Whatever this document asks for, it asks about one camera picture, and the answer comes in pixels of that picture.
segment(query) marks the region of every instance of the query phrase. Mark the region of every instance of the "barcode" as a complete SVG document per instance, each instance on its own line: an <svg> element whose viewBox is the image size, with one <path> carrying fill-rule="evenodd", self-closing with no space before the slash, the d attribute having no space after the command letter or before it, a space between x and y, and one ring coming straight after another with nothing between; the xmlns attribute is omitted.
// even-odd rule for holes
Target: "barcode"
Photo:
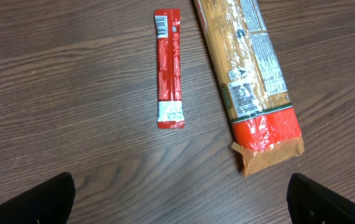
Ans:
<svg viewBox="0 0 355 224"><path fill-rule="evenodd" d="M167 16L155 16L155 26L157 27L157 38L168 38Z"/></svg>
<svg viewBox="0 0 355 224"><path fill-rule="evenodd" d="M256 99L249 83L243 81L230 83L229 90L239 117L251 115L258 111L258 106L255 104Z"/></svg>
<svg viewBox="0 0 355 224"><path fill-rule="evenodd" d="M247 71L245 70L245 68L238 68L238 69L229 71L229 78L230 78L230 80L233 80L236 78L244 77L244 76L246 76L246 74L247 74Z"/></svg>

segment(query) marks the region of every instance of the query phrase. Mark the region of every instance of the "wooden table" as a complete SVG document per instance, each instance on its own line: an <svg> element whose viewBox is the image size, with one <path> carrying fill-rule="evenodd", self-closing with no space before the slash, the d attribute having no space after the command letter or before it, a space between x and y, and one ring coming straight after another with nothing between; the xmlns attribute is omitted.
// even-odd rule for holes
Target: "wooden table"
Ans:
<svg viewBox="0 0 355 224"><path fill-rule="evenodd" d="M156 124L166 7L182 14L178 131ZM0 0L0 203L63 171L69 223L289 223L294 172L355 202L355 0L260 7L306 151L244 179L192 1Z"/></svg>

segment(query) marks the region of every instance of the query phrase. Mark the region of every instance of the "crinkled plastic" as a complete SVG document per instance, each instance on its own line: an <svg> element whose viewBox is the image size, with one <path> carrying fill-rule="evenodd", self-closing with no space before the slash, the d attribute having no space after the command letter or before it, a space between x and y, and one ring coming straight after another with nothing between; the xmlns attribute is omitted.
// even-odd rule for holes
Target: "crinkled plastic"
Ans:
<svg viewBox="0 0 355 224"><path fill-rule="evenodd" d="M180 11L158 9L154 15L157 28L158 128L183 128Z"/></svg>
<svg viewBox="0 0 355 224"><path fill-rule="evenodd" d="M244 176L302 155L301 129L257 1L195 2Z"/></svg>

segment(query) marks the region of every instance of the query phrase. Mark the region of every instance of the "nutrition label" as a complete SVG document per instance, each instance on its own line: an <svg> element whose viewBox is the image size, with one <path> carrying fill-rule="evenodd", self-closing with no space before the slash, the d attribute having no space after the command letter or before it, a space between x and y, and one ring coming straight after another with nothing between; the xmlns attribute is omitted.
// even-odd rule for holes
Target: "nutrition label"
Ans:
<svg viewBox="0 0 355 224"><path fill-rule="evenodd" d="M287 91L269 35L267 33L252 34L251 41L268 95Z"/></svg>
<svg viewBox="0 0 355 224"><path fill-rule="evenodd" d="M257 0L241 0L241 7L250 32L266 31Z"/></svg>

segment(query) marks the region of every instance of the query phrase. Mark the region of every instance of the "red wrapper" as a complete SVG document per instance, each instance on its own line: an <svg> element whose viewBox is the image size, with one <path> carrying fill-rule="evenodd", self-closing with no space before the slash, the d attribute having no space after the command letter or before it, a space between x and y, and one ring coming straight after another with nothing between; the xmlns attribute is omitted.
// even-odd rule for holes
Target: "red wrapper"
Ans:
<svg viewBox="0 0 355 224"><path fill-rule="evenodd" d="M157 28L158 128L183 128L180 10L158 9L154 15Z"/></svg>

